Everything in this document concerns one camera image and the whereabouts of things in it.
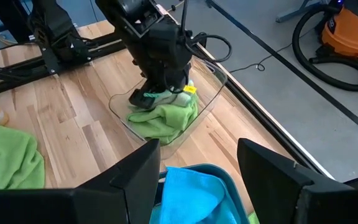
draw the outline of transparent plastic container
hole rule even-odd
[[[197,125],[210,113],[214,107],[214,100],[221,92],[227,82],[227,75],[217,66],[193,57],[190,61],[191,69],[189,80],[193,81],[197,88],[197,105],[198,112],[196,118],[191,122],[184,131],[174,138],[169,144],[161,146],[161,159],[168,159],[172,156],[186,138],[196,129]],[[109,102],[110,110],[120,119],[127,128],[127,134],[134,138],[135,142],[146,142],[149,139],[137,133],[132,122],[127,120],[127,116],[134,112],[134,106],[129,103],[129,97],[133,91],[145,83],[145,79],[138,73],[132,74],[139,77],[139,82],[126,92],[113,95]]]

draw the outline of green towel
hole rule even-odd
[[[198,115],[197,96],[187,107],[158,105],[152,111],[134,112],[127,116],[130,127],[143,138],[157,138],[161,145],[175,140]]]
[[[0,189],[39,189],[44,184],[44,159],[35,138],[0,126]]]
[[[258,217],[256,216],[255,212],[252,212],[248,216],[248,220],[249,220],[249,224],[259,224],[259,220],[258,220]]]

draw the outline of blue towel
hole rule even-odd
[[[169,167],[162,203],[153,209],[150,224],[240,223],[224,182],[213,175]]]

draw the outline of black hose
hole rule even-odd
[[[356,70],[358,70],[358,63],[352,59],[345,58],[345,57],[338,57],[338,56],[329,56],[329,57],[318,57],[318,58],[311,58],[307,59],[299,45],[299,37],[302,31],[303,26],[306,24],[306,22],[315,14],[319,12],[327,12],[329,14],[338,14],[340,12],[340,9],[329,6],[329,5],[320,5],[316,8],[313,8],[309,12],[307,12],[298,22],[298,24],[295,27],[295,30],[292,35],[292,49],[295,54],[296,59],[299,61],[299,63],[311,74],[313,74],[315,77],[319,78],[321,81],[330,84],[332,86],[335,86],[336,88],[340,88],[342,90],[347,91],[358,91],[358,85],[350,84],[346,82],[342,82],[340,80],[337,80],[333,77],[330,77],[329,75],[325,74],[318,68],[316,68],[313,64],[318,63],[342,63],[344,65],[348,65]]]

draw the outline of wooden surface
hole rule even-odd
[[[80,28],[83,37],[112,32],[106,21]],[[37,46],[0,51],[0,67],[40,55]],[[9,127],[32,133],[45,159],[46,187],[76,187],[139,146],[109,110],[109,99],[140,80],[127,50],[95,60],[71,72],[37,80],[0,93]],[[226,88],[216,104],[166,166],[211,163],[235,181],[246,210],[253,211],[236,159],[239,138],[249,138],[287,157],[287,152]]]

